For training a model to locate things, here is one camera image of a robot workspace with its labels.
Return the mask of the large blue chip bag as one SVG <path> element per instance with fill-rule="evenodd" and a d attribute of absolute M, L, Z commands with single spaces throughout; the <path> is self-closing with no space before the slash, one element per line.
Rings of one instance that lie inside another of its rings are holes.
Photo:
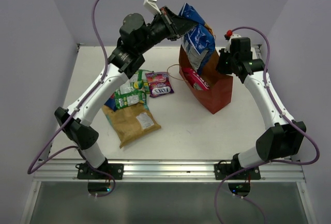
<path fill-rule="evenodd" d="M 195 28 L 182 37 L 182 47 L 191 67 L 198 75 L 201 75 L 203 68 L 215 52 L 215 35 L 195 8 L 188 3 L 184 3 L 179 16 L 198 23 Z"/>

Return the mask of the red paper bag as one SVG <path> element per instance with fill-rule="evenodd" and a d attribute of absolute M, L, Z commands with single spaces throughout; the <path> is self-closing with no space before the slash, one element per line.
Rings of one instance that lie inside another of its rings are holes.
<path fill-rule="evenodd" d="M 179 66 L 180 78 L 178 78 L 178 80 L 184 81 L 199 103 L 212 114 L 215 114 L 224 108 L 232 99 L 233 77 L 226 74 L 220 74 L 216 70 L 218 60 L 219 54 L 215 51 L 204 66 L 201 74 L 202 79 L 209 85 L 209 89 L 206 91 L 198 90 L 193 88 L 185 77 L 183 69 L 189 68 L 191 65 L 185 50 L 182 47 L 179 49 L 177 65 Z"/>

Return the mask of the pink snack bag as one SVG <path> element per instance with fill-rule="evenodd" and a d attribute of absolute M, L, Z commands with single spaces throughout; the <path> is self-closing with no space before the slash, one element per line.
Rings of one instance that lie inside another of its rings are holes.
<path fill-rule="evenodd" d="M 208 83 L 202 79 L 198 73 L 192 68 L 182 68 L 185 80 L 196 90 L 207 91 L 209 90 Z"/>

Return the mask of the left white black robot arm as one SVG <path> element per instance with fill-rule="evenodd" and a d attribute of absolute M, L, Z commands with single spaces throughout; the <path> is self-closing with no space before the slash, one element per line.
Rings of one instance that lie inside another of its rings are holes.
<path fill-rule="evenodd" d="M 103 178 L 108 171 L 107 159 L 97 144 L 99 134 L 91 127 L 98 111 L 143 65 L 146 51 L 164 39 L 176 41 L 197 25 L 196 21 L 178 16 L 168 7 L 162 7 L 151 23 L 145 23 L 139 13 L 127 15 L 119 29 L 117 46 L 106 56 L 100 75 L 76 102 L 55 110 L 57 122 L 90 164 L 89 172 L 93 177 Z"/>

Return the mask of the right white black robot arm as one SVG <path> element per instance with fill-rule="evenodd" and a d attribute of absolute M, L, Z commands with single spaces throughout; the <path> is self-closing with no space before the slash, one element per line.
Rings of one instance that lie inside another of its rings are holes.
<path fill-rule="evenodd" d="M 240 79 L 253 96 L 266 129 L 253 148 L 233 156 L 230 172 L 240 179 L 248 174 L 249 166 L 297 154 L 304 138 L 297 129 L 306 131 L 306 126 L 285 109 L 264 73 L 264 62 L 253 58 L 250 39 L 237 34 L 226 39 L 228 44 L 220 50 L 216 70 Z"/>

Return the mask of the purple Fox's candy bag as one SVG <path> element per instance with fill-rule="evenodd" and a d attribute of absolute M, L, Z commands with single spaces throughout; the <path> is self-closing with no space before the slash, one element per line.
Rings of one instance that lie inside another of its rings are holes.
<path fill-rule="evenodd" d="M 148 83 L 149 96 L 151 98 L 174 93 L 167 72 L 149 72 L 146 73 L 145 76 Z"/>

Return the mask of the green Fox's candy bag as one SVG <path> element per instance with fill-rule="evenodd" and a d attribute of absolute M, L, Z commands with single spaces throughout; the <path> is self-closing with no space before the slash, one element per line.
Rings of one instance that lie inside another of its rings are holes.
<path fill-rule="evenodd" d="M 147 103 L 145 91 L 136 89 L 131 83 L 121 85 L 114 92 L 115 106 L 117 109 L 123 109 L 132 105 Z"/>

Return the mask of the small blue snack bag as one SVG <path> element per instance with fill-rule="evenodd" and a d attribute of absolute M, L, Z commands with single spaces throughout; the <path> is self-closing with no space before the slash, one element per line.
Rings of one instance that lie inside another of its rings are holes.
<path fill-rule="evenodd" d="M 106 107 L 110 108 L 112 111 L 116 111 L 117 107 L 116 107 L 116 100 L 115 100 L 115 96 L 114 94 L 112 94 L 110 96 L 110 98 L 105 102 L 104 104 Z"/>

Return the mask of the brown kraft snack bag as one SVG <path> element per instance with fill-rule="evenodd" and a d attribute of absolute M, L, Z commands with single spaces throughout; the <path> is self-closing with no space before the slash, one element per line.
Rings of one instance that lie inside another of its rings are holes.
<path fill-rule="evenodd" d="M 101 109 L 119 137 L 119 148 L 161 129 L 146 104 L 137 103 L 116 111 L 106 105 Z"/>

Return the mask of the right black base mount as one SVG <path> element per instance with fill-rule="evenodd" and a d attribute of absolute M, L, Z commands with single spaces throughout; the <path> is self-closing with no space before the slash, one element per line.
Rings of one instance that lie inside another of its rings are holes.
<path fill-rule="evenodd" d="M 235 183 L 229 183 L 228 188 L 231 193 L 245 197 L 250 193 L 251 181 L 260 180 L 260 170 L 259 167 L 254 167 L 253 169 L 246 169 L 241 173 L 237 173 L 238 170 L 242 168 L 235 162 L 228 162 L 221 160 L 214 164 L 214 174 L 216 180 L 223 180 L 227 176 L 236 173 L 230 180 L 235 180 Z"/>

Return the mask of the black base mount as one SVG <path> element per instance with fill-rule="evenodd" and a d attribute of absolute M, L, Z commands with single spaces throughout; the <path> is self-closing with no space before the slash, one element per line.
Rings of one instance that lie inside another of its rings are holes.
<path fill-rule="evenodd" d="M 214 164 L 214 174 L 216 180 L 223 180 L 227 176 L 236 173 L 230 180 L 235 180 L 235 183 L 229 183 L 228 188 L 231 193 L 245 197 L 250 193 L 251 181 L 260 180 L 260 170 L 259 167 L 254 167 L 253 169 L 246 169 L 241 173 L 237 173 L 238 170 L 242 168 L 235 162 L 228 162 L 221 160 Z"/>
<path fill-rule="evenodd" d="M 116 180 L 122 180 L 124 165 L 122 163 L 106 163 L 98 170 L 92 169 L 87 163 L 76 164 L 77 179 L 88 180 L 89 194 L 95 197 L 105 197 L 114 190 Z"/>

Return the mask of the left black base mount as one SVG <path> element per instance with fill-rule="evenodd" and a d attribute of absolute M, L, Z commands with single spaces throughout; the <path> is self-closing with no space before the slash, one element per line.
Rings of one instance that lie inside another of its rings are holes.
<path fill-rule="evenodd" d="M 105 197 L 114 190 L 116 180 L 122 180 L 124 165 L 122 163 L 106 163 L 98 170 L 92 169 L 87 163 L 76 164 L 77 179 L 88 180 L 89 194 L 95 197 Z"/>

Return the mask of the aluminium rail frame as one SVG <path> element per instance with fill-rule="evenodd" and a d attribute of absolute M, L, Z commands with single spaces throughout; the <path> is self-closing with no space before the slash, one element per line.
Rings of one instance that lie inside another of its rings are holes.
<path fill-rule="evenodd" d="M 32 175 L 32 185 L 28 194 L 21 223 L 29 223 L 38 193 L 43 182 L 88 182 L 77 179 L 76 164 L 81 159 L 53 159 Z M 128 183 L 220 183 L 214 174 L 216 160 L 110 160 L 109 163 L 122 163 L 124 174 L 117 182 Z M 299 165 L 268 163 L 257 166 L 261 179 L 251 183 L 295 183 L 299 191 L 308 223 L 317 223 L 310 199 L 307 195 L 303 169 Z"/>

